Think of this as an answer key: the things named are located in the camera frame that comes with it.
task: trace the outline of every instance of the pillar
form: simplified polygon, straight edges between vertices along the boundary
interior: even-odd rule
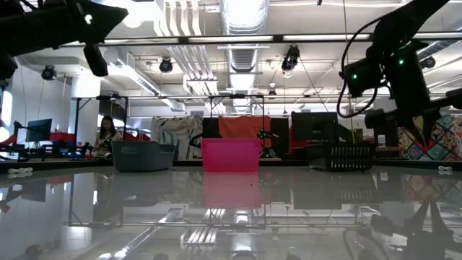
[[[100,95],[101,78],[92,74],[82,74],[72,78],[73,98],[94,98]],[[86,100],[80,102],[79,125],[77,129],[77,142],[94,144],[97,133],[97,120],[100,110],[100,101],[91,100],[84,107]],[[69,116],[69,133],[74,133],[77,102],[71,101],[71,113]]]

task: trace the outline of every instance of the table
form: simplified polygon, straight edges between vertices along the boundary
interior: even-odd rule
[[[259,173],[98,167],[0,175],[0,259],[31,245],[43,247],[43,259],[57,260],[150,260],[159,253],[169,259],[348,259],[345,242],[355,258],[370,250],[378,259],[384,252],[400,259],[410,249],[399,227],[422,205],[451,231],[433,239],[429,210],[421,228],[426,247],[454,247],[442,237],[462,242],[460,174],[392,167],[340,174],[306,167],[260,167]],[[386,217],[399,234],[372,229],[373,215]],[[358,235],[361,230],[372,231],[372,240]]]

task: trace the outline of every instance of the pink bin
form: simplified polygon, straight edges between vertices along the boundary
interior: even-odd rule
[[[206,172],[258,172],[260,139],[203,138],[201,148]]]

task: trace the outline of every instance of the ventilation duct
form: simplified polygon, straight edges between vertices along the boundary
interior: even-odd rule
[[[223,33],[225,35],[258,35],[264,34],[269,12],[269,0],[220,0]],[[255,44],[239,46],[257,46]],[[230,85],[235,92],[250,94],[255,82],[258,57],[260,51],[227,50],[227,61],[230,73]],[[250,111],[250,99],[234,100],[237,112]]]
[[[452,26],[449,26],[446,29],[447,31],[462,31],[462,19],[455,22]],[[421,61],[457,42],[458,40],[439,40],[434,43],[430,43],[428,47],[423,48],[417,52],[417,57]]]

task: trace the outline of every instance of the ceiling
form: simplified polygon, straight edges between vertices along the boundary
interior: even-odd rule
[[[381,15],[393,11],[396,7],[377,7],[379,4],[401,4],[401,0],[345,0],[346,8],[342,1],[324,0],[321,6],[316,6],[316,1],[270,1],[269,18],[266,24],[268,34],[296,34],[296,33],[354,33],[365,23]],[[214,12],[218,7],[218,1],[203,0],[200,6],[200,26],[205,35],[221,35],[222,24],[220,13]],[[462,2],[452,1],[446,4],[440,11],[434,14],[422,26],[421,32],[442,32],[453,30],[453,25],[460,19]],[[372,32],[373,27],[366,29]],[[143,22],[138,28],[129,28],[121,23],[117,26],[109,38],[129,37],[156,37],[153,30],[153,22]],[[349,61],[362,59],[370,43],[353,43],[348,53]],[[206,45],[206,53],[211,64],[214,76],[217,77],[217,88],[225,93],[229,85],[227,63],[224,51],[217,50],[218,45]],[[266,94],[269,90],[269,83],[276,83],[278,95],[301,95],[314,94],[317,90],[321,94],[337,94],[343,84],[339,77],[339,60],[344,51],[345,43],[302,43],[298,45],[300,58],[305,65],[299,64],[295,67],[292,77],[284,79],[280,69],[280,61],[287,52],[289,44],[270,44],[269,49],[261,50],[258,72],[256,75],[254,93]],[[173,61],[173,71],[165,74],[159,70],[162,57],[169,56],[166,46],[120,46],[104,47],[103,51],[117,49],[119,53],[130,53],[136,60],[136,70],[143,72],[146,77],[162,88],[165,95],[187,95],[183,88],[183,72]],[[458,42],[433,57],[436,60],[434,69],[425,72],[425,79],[428,85],[441,82],[462,73],[462,61],[460,50],[462,43]],[[57,51],[44,50],[34,53],[36,56],[77,56],[84,61],[81,48],[62,48]],[[455,82],[449,87],[438,89],[445,92],[454,87],[460,87],[460,82]],[[116,91],[122,95],[148,95],[132,80],[121,75],[110,75],[103,80],[103,91]],[[285,100],[293,103],[296,100]],[[165,105],[160,101],[150,100],[149,102],[134,101],[131,105]]]

